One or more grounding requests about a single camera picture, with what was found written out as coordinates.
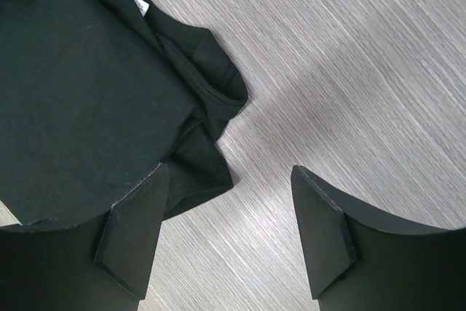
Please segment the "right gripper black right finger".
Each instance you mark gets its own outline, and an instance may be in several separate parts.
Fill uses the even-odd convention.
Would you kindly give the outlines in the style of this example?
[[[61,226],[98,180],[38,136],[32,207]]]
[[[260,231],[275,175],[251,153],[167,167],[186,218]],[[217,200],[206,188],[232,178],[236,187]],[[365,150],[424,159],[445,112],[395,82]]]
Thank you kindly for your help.
[[[463,310],[465,230],[381,210],[296,165],[291,188],[322,310]]]

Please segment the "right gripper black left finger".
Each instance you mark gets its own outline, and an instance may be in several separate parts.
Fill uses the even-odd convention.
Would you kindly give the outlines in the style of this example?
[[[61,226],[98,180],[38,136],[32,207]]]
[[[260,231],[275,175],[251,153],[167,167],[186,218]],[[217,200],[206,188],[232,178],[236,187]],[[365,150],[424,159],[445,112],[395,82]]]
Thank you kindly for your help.
[[[3,310],[136,310],[168,192],[160,164],[120,199],[1,228]]]

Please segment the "black floral t shirt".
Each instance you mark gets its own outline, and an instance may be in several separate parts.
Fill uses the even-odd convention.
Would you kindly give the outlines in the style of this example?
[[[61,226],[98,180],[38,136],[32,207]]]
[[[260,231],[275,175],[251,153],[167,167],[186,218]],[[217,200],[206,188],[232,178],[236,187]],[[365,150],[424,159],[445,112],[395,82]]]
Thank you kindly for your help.
[[[165,163],[177,216],[232,188],[216,143],[247,100],[214,35],[151,0],[1,0],[1,201],[52,218]]]

